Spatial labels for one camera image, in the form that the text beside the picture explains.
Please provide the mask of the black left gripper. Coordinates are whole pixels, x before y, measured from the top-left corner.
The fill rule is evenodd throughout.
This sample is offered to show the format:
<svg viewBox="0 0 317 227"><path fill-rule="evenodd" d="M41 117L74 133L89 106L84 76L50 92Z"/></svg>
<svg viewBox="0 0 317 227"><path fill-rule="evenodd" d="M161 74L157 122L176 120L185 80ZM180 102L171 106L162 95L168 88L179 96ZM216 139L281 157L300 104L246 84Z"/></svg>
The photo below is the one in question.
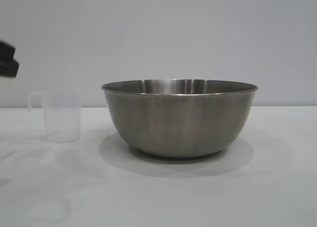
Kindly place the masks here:
<svg viewBox="0 0 317 227"><path fill-rule="evenodd" d="M0 41L0 76L16 78L19 62L14 59L15 47L3 40Z"/></svg>

